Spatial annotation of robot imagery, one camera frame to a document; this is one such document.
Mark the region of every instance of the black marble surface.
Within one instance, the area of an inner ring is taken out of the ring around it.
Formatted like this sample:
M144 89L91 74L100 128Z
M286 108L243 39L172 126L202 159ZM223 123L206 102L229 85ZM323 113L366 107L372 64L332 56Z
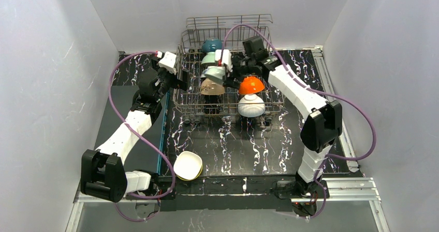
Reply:
M311 88L323 90L310 50L280 51L287 64ZM137 73L148 69L147 56L127 61L116 73L114 85L135 85ZM286 101L270 126L254 122L233 122L232 117L204 118L199 125L184 125L173 101L168 102L163 150L173 163L183 151L192 151L203 160L203 176L295 174L303 156L300 140L303 118ZM343 155L337 142L331 153ZM344 161L330 159L326 173L349 172ZM161 172L168 174L162 161Z

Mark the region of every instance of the white wall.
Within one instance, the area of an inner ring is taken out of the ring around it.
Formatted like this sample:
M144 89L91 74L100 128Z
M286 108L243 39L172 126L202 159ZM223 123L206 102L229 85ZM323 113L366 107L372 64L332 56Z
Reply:
M348 0L324 46L335 91L370 114L376 151L360 164L392 231L437 231L439 0ZM370 130L344 112L357 154Z
M0 0L0 230L64 231L118 53L90 0Z
M189 17L271 13L276 47L322 45L346 0L91 0L117 49L175 50Z

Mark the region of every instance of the bowl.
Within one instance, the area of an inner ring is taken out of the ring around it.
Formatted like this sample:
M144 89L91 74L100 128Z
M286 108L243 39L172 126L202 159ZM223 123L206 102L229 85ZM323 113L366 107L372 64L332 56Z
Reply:
M206 71L207 71L208 69L212 68L212 67L216 67L216 66L213 66L213 65L208 66L206 69L203 70L203 72L201 73L200 78L201 78L201 79L206 78L206 76L205 76Z
M174 172L182 180L196 179L203 170L203 160L193 152L180 153L174 163Z
M238 103L238 113L243 117L258 117L265 113L265 104L256 94L245 95Z
M216 65L215 63L215 52L208 52L203 60L201 61L201 66L202 67L207 67L210 65Z
M254 94L262 91L264 88L265 86L259 78L249 76L244 78L244 81L242 81L241 85L239 86L239 94Z
M212 67L204 73L206 78L220 85L223 85L223 76L225 76L225 74L226 69L223 66Z
M223 43L217 38L207 38L201 46L202 52L215 52L217 49L221 49Z
M224 86L217 84L210 79L206 79L201 83L201 95L222 95L226 92Z

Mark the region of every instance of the metal wire basket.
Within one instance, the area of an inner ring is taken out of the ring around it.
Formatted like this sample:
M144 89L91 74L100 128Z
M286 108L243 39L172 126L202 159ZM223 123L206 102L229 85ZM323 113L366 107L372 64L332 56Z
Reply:
M270 40L268 24L273 23L270 14L252 14L242 16L218 16L218 17L200 17L188 18L186 20L187 30L182 33L181 44L177 48L178 58L178 75L182 76L182 71L188 71L188 90L174 90L172 100L175 107L183 115L185 123L201 122L202 117L212 116L237 116L238 102L243 97L238 90L226 88L225 94L219 96L204 96L201 91L201 74L204 68L201 61L204 53L200 48L207 38L219 38L224 40L226 33L230 28L238 23L254 25L254 28L260 31ZM248 27L239 27L232 31L227 38L225 48L233 53L243 53L242 42L248 38L256 36L256 32ZM262 92L257 93L265 104L265 122L271 121L272 117L280 112L284 104L284 96L275 87L261 81L265 85Z

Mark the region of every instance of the orange bowl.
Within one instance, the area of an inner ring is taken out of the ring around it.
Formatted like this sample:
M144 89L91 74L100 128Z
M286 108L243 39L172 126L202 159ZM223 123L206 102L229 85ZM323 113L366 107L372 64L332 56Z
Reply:
M262 81L255 76L249 76L244 78L241 86L239 87L239 94L247 95L247 94L255 94L262 91L265 88Z

